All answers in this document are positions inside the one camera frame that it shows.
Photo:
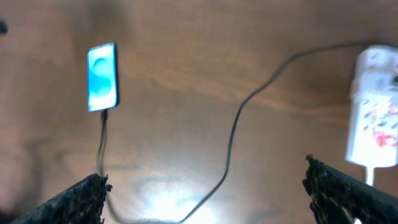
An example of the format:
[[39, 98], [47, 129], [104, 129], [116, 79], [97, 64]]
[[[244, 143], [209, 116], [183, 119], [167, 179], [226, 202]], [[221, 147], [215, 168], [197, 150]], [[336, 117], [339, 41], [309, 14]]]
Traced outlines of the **blue Galaxy smartphone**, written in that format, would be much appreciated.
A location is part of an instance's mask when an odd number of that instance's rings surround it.
[[119, 104], [117, 49], [108, 42], [89, 49], [87, 62], [87, 108], [89, 112], [115, 108]]

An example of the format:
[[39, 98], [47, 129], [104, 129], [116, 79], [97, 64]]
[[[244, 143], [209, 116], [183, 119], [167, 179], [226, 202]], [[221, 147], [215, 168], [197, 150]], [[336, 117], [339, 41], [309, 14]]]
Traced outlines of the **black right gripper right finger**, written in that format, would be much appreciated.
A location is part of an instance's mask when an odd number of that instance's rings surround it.
[[317, 223], [397, 224], [397, 198], [306, 156], [309, 163], [303, 186], [311, 198]]

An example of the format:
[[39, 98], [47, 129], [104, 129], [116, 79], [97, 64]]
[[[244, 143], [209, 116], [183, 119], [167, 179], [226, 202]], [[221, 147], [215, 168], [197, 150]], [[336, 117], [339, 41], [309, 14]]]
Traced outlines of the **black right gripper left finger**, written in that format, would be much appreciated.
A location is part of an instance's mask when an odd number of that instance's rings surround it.
[[11, 223], [103, 224], [106, 195], [112, 189], [107, 180], [91, 174]]

